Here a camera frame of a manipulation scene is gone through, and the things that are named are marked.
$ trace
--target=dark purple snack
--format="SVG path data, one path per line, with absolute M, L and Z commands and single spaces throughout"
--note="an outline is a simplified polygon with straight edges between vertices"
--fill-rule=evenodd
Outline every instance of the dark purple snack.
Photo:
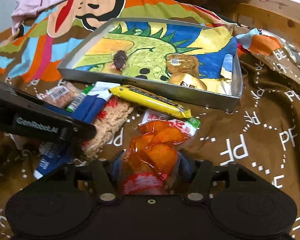
M 128 57 L 126 52 L 124 50 L 118 50 L 113 57 L 113 62 L 116 69 L 119 71 L 123 70 L 127 62 L 127 59 Z

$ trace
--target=yellow snack package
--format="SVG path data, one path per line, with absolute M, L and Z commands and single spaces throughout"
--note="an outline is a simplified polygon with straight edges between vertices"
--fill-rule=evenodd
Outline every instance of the yellow snack package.
M 141 88 L 131 85 L 122 85 L 110 89 L 110 92 L 115 96 L 146 106 L 150 109 L 168 114 L 177 118 L 190 118 L 191 110 L 185 110 L 182 105 L 171 101 L 170 99 L 157 96 Z

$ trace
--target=box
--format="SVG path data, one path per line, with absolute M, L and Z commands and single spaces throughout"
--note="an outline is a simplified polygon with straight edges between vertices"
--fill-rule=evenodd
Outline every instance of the box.
M 175 20 L 152 19 L 152 18 L 113 18 L 96 29 L 87 36 L 72 52 L 70 52 L 58 65 L 63 78 L 86 83 L 95 83 L 96 81 L 113 82 L 120 84 L 130 84 L 148 90 L 157 95 L 169 98 L 175 101 L 191 103 L 194 105 L 216 108 L 226 112 L 232 112 L 241 98 L 242 94 L 242 73 L 237 54 L 233 58 L 231 93 L 232 95 L 223 95 L 209 91 L 188 88 L 184 86 L 146 80 L 141 78 L 117 75 L 111 73 L 89 72 L 73 69 L 75 64 L 85 55 L 85 53 L 106 35 L 114 26 L 115 22 L 150 22 L 164 23 L 171 25 L 183 25 L 201 28 L 203 30 L 209 27 L 186 23 Z

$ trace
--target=cartoon character print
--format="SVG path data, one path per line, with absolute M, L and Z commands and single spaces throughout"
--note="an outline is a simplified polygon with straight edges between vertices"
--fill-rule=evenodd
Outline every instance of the cartoon character print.
M 87 30 L 94 31 L 111 18 L 118 17 L 125 0 L 67 0 L 49 15 L 47 33 L 57 38 L 67 33 L 75 18 Z

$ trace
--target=metal screw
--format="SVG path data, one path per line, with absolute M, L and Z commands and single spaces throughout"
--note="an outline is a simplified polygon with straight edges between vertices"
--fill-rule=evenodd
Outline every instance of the metal screw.
M 187 198 L 191 201 L 200 201 L 203 199 L 203 195 L 200 193 L 193 192 L 193 193 L 188 194 Z
M 155 199 L 148 199 L 148 201 L 147 201 L 149 204 L 155 204 Z
M 99 197 L 102 201 L 113 201 L 115 199 L 115 195 L 112 193 L 103 193 Z

